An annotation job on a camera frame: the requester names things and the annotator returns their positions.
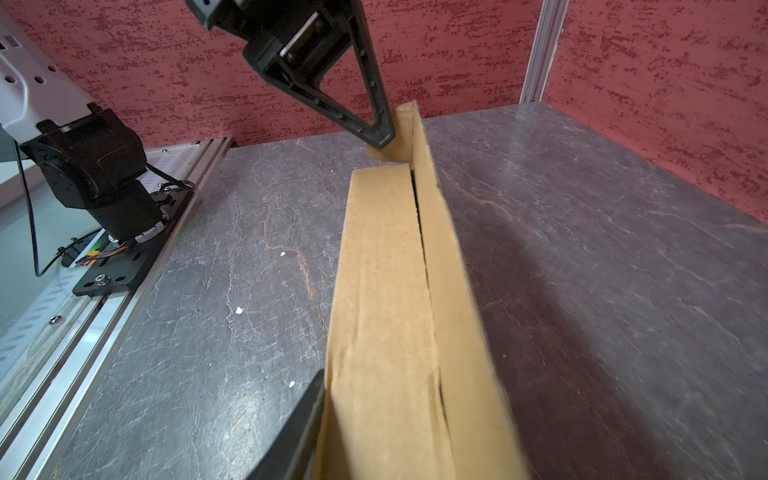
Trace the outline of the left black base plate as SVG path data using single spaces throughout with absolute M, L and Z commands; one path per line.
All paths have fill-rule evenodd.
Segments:
M 195 185 L 166 182 L 153 193 L 141 182 L 129 183 L 126 194 L 91 212 L 106 228 L 105 248 L 77 263 L 86 268 L 72 293 L 101 296 L 136 289 L 149 273 L 194 196 Z

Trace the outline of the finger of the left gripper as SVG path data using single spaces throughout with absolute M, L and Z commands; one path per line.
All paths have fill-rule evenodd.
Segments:
M 396 136 L 395 126 L 373 51 L 364 9 L 360 1 L 334 1 L 340 5 L 335 19 L 345 34 L 345 53 L 352 49 L 360 69 L 372 119 L 366 121 L 324 92 L 321 83 L 326 73 L 343 57 L 310 57 L 285 60 L 278 54 L 275 40 L 248 42 L 244 57 L 267 83 L 351 132 L 368 145 L 382 149 Z

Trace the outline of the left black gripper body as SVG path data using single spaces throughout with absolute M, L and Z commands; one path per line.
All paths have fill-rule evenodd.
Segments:
M 219 28 L 248 42 L 278 44 L 285 60 L 329 57 L 345 53 L 345 34 L 335 19 L 334 1 L 196 1 L 186 3 L 210 31 Z

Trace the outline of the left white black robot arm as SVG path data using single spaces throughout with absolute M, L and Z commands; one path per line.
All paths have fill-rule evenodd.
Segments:
M 243 55 L 268 84 L 381 149 L 396 128 L 358 1 L 191 1 L 206 29 L 243 39 Z M 372 108 L 364 120 L 321 88 L 353 50 Z M 1 127 L 61 204 L 88 212 L 115 240 L 143 243 L 170 221 L 141 184 L 149 170 L 139 136 L 98 106 L 8 16 L 1 18 Z

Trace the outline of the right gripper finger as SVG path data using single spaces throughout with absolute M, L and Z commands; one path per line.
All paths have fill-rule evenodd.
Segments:
M 320 369 L 267 452 L 247 476 L 248 480 L 310 478 L 324 398 L 324 370 Z

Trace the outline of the left aluminium corner post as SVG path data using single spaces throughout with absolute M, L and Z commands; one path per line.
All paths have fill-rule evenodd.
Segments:
M 540 102 L 543 98 L 568 6 L 568 0 L 542 2 L 521 90 L 521 104 Z

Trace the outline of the brown cardboard box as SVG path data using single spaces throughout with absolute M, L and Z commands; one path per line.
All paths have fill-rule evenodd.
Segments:
M 525 479 L 419 107 L 352 173 L 315 479 Z

